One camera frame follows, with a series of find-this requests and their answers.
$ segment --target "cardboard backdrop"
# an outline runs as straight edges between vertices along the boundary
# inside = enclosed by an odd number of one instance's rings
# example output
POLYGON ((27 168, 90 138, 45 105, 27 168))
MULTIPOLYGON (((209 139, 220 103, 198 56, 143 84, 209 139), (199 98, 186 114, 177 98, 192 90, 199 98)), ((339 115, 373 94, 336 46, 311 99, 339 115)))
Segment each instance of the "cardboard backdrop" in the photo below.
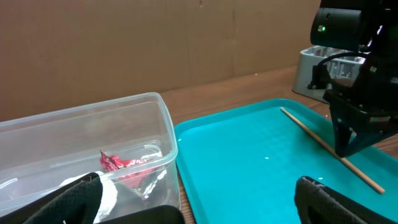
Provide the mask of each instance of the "cardboard backdrop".
POLYGON ((0 1, 0 121, 294 65, 319 3, 0 1))

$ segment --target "red wrapper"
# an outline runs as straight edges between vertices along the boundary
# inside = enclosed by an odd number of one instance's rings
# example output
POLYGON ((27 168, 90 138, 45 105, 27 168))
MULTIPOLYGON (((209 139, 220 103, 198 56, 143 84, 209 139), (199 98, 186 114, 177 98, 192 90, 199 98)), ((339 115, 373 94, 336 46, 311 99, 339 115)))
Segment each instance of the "red wrapper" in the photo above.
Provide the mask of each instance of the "red wrapper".
MULTIPOLYGON (((148 162, 149 159, 121 160, 121 159, 119 159, 119 157, 117 155, 107 156, 105 153, 101 152, 101 158, 99 159, 99 161, 100 161, 102 167, 106 171, 112 172, 112 171, 122 169, 125 167, 148 162)), ((125 175, 125 176, 119 177, 118 179, 123 180, 127 186, 129 186, 131 188, 136 188, 148 176, 147 174, 154 170, 156 170, 156 167, 147 169, 147 170, 135 173, 135 174, 125 175)))

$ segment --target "turquoise plastic tray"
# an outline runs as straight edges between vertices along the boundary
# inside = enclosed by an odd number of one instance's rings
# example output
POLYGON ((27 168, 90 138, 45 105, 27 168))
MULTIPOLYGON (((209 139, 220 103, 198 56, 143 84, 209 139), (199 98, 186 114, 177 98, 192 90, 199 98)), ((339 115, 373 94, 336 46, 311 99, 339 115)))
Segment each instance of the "turquoise plastic tray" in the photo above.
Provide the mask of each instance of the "turquoise plastic tray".
POLYGON ((307 175, 398 221, 398 162, 375 147, 348 159, 385 188, 380 195, 287 117, 333 144, 332 125, 291 100, 268 100, 175 127, 177 166, 197 223, 300 223, 295 183, 307 175))

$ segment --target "clear plastic container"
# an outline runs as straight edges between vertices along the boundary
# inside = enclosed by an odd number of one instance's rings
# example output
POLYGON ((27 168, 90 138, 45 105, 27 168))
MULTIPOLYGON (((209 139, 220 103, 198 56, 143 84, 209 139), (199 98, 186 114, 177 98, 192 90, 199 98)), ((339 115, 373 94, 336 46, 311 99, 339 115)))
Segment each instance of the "clear plastic container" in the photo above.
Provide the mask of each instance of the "clear plastic container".
POLYGON ((108 198, 117 190, 116 204, 102 221, 158 205, 179 208, 176 156, 172 120, 157 93, 2 122, 0 216, 57 190, 66 179, 97 171, 113 189, 104 191, 108 198), (150 161, 106 172, 100 151, 150 161), (124 179, 129 174, 136 175, 124 179), (131 181, 140 184, 130 187, 131 181))

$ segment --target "wooden stick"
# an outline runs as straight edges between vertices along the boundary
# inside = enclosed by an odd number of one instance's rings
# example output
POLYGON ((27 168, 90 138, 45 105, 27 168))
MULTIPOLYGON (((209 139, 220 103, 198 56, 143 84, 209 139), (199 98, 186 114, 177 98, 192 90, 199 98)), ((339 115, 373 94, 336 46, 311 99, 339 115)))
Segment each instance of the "wooden stick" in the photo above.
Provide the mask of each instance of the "wooden stick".
POLYGON ((380 185, 378 185, 375 181, 370 179, 366 174, 364 174, 362 171, 360 171, 354 164, 352 164, 349 160, 346 158, 341 158, 338 156, 335 152, 335 150, 329 146, 324 140, 322 140, 317 134, 315 134, 313 131, 311 131, 309 128, 306 127, 305 124, 303 124, 301 121, 299 121, 295 116, 287 112, 285 108, 281 107, 280 108, 288 117, 290 117, 294 122, 296 122, 305 132, 307 132, 309 135, 311 135, 312 138, 314 138, 319 144, 321 144, 323 147, 325 147, 330 153, 332 153, 340 162, 342 162, 346 167, 348 167, 351 171, 353 171, 358 177, 360 177, 365 183, 369 184, 375 191, 377 191, 379 194, 384 194, 386 193, 386 190, 384 190, 380 185))

